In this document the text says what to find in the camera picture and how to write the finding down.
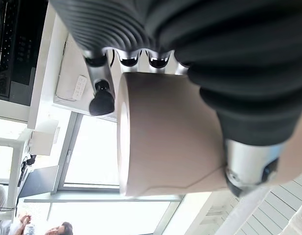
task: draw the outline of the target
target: window frame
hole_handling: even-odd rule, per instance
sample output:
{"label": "window frame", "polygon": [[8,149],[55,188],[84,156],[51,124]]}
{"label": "window frame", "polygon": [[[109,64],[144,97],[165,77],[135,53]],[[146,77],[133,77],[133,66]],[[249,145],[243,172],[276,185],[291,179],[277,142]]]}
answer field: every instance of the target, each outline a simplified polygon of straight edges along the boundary
{"label": "window frame", "polygon": [[[72,190],[72,191],[99,191],[99,192],[108,192],[108,193],[119,193],[119,187],[112,186],[109,188],[109,185],[105,185],[107,187],[105,188],[99,188],[99,187],[93,187],[93,186],[99,186],[100,184],[79,184],[79,183],[65,183],[65,178],[68,172],[72,152],[74,149],[74,146],[76,144],[76,140],[78,137],[78,133],[80,130],[82,118],[84,117],[84,114],[75,113],[72,112],[68,124],[68,129],[66,132],[64,145],[62,148],[61,156],[59,159],[59,170],[56,177],[54,192],[58,190]],[[101,119],[105,119],[107,121],[113,121],[116,122],[116,119],[114,117],[103,117]],[[73,184],[73,185],[80,185],[80,187],[69,187],[67,185]]]}

